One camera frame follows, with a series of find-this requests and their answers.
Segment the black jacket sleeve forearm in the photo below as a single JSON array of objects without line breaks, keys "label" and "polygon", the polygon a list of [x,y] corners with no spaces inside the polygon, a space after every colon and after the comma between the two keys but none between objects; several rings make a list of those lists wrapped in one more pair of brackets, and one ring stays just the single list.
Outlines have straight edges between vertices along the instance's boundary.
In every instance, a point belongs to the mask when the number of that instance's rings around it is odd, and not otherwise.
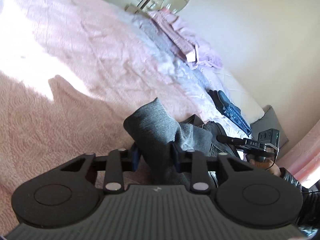
[{"label": "black jacket sleeve forearm", "polygon": [[301,183],[284,167],[280,168],[280,178],[283,178],[285,181],[298,188],[300,192],[305,191]]}]

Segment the person's right hand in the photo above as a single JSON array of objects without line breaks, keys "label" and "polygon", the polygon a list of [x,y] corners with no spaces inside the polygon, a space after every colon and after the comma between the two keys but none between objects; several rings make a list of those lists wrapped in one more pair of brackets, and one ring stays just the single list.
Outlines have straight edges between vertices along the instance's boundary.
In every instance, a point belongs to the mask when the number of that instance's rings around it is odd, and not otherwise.
[{"label": "person's right hand", "polygon": [[271,160],[266,160],[265,162],[257,162],[255,160],[251,161],[252,165],[262,168],[268,171],[270,174],[279,177],[281,175],[280,168]]}]

